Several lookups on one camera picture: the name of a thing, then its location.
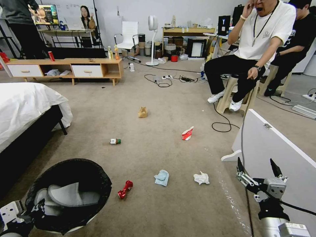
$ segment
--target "white bedsheet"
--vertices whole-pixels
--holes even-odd
[[[0,152],[52,105],[59,105],[63,125],[69,127],[71,109],[58,92],[40,83],[0,83]]]

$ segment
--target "man's left hand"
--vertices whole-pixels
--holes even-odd
[[[256,79],[258,77],[258,69],[255,67],[250,68],[248,71],[248,78],[247,79]]]

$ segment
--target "white t-shirt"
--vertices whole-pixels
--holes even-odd
[[[242,59],[259,60],[270,45],[270,40],[273,37],[278,37],[284,44],[292,32],[292,28],[296,19],[296,9],[290,4],[279,1],[279,4],[274,13],[264,17],[258,15],[255,37],[253,37],[253,27],[256,20],[257,11],[253,9],[250,16],[244,22],[240,34],[239,49],[235,55]],[[263,31],[256,39],[254,46],[252,46],[254,39],[257,37],[264,24],[271,16],[269,22],[264,27]],[[265,64],[268,69],[270,63],[274,60],[275,55]]]

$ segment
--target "black trash bag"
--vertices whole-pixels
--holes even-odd
[[[36,218],[34,224],[37,229],[64,235],[73,228],[86,225],[104,207],[112,189],[110,178],[101,166],[91,160],[70,159],[52,166],[33,183],[25,201],[27,212],[33,209],[38,190],[52,184],[63,187],[76,182],[79,182],[80,192],[99,193],[99,202],[90,206],[65,207],[61,216],[44,215],[44,218]]]

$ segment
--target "white sneaker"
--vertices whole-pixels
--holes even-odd
[[[215,103],[216,101],[218,101],[221,97],[223,97],[224,94],[225,94],[225,90],[223,90],[222,92],[220,92],[220,93],[218,93],[218,94],[216,94],[216,95],[212,95],[211,97],[208,98],[207,101],[208,101],[210,104],[213,104],[213,103]]]
[[[243,103],[243,100],[241,100],[239,102],[231,101],[230,106],[229,106],[229,110],[233,111],[233,112],[238,111],[240,109],[242,103]]]

